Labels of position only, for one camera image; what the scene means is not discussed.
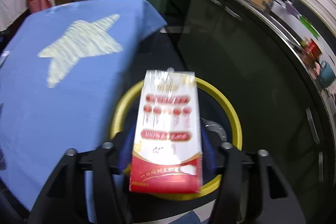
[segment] plastic wrap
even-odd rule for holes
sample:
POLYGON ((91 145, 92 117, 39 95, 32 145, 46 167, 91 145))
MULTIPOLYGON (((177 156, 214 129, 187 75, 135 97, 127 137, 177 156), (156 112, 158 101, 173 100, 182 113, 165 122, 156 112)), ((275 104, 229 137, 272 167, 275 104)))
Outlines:
POLYGON ((132 153, 130 191, 197 193, 202 147, 195 76, 147 71, 132 153))

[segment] red label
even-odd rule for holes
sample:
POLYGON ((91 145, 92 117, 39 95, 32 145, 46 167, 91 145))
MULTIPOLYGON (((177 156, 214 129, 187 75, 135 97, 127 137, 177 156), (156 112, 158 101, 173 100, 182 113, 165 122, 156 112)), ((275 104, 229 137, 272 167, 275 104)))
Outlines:
POLYGON ((191 135, 189 131, 182 132, 164 132, 164 131, 154 131, 144 129, 141 131, 141 137, 144 139, 151 140, 161 140, 161 141, 189 141, 191 139, 191 135))
POLYGON ((159 104, 188 104, 190 102, 190 96, 162 96, 162 95, 153 95, 147 94, 146 101, 151 103, 159 103, 159 104))
POLYGON ((197 193, 201 186, 202 157, 178 165, 158 165, 132 157, 129 189, 140 193, 197 193), (189 174, 188 168, 196 174, 189 174))

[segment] blue kettle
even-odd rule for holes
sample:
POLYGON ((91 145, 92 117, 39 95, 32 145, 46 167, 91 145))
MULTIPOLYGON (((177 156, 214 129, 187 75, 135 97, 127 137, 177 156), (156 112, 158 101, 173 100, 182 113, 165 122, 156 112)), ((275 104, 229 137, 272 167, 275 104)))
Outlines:
POLYGON ((333 81, 336 79, 336 75, 329 63, 326 61, 322 61, 321 63, 321 71, 318 77, 318 80, 323 88, 329 87, 333 81))

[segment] yellow ring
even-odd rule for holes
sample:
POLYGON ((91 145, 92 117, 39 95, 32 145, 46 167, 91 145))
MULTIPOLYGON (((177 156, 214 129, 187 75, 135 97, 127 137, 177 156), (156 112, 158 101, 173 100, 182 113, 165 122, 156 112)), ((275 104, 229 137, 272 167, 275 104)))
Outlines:
MULTIPOLYGON (((195 78, 197 82, 197 87, 201 90, 208 93, 210 96, 212 96, 223 108, 225 111, 231 125, 231 131, 232 131, 232 144, 237 147, 239 150, 242 149, 243 146, 243 134, 242 134, 242 128, 239 122, 238 115, 229 102, 229 100, 213 85, 205 82, 202 79, 195 78)), ((129 108, 131 107, 133 101, 140 96, 141 89, 143 86, 143 80, 139 83, 135 84, 133 87, 131 87, 125 95, 120 99, 115 114, 112 120, 112 125, 110 129, 110 138, 114 138, 114 136, 123 130, 123 122, 126 118, 127 112, 129 108)), ((200 193, 195 194, 155 194, 155 196, 163 199, 168 200, 191 200, 195 198, 200 198, 202 196, 205 196, 207 194, 210 194, 214 190, 216 190, 221 183, 221 175, 216 176, 213 180, 209 181, 207 184, 203 185, 201 187, 200 193)))

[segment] red container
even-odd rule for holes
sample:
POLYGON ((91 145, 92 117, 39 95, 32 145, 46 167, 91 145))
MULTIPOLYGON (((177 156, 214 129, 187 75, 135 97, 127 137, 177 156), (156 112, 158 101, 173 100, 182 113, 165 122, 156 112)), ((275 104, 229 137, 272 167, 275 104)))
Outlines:
POLYGON ((308 51, 310 51, 314 57, 315 60, 322 54, 322 51, 316 44, 316 42, 313 39, 310 39, 310 43, 308 45, 308 51))

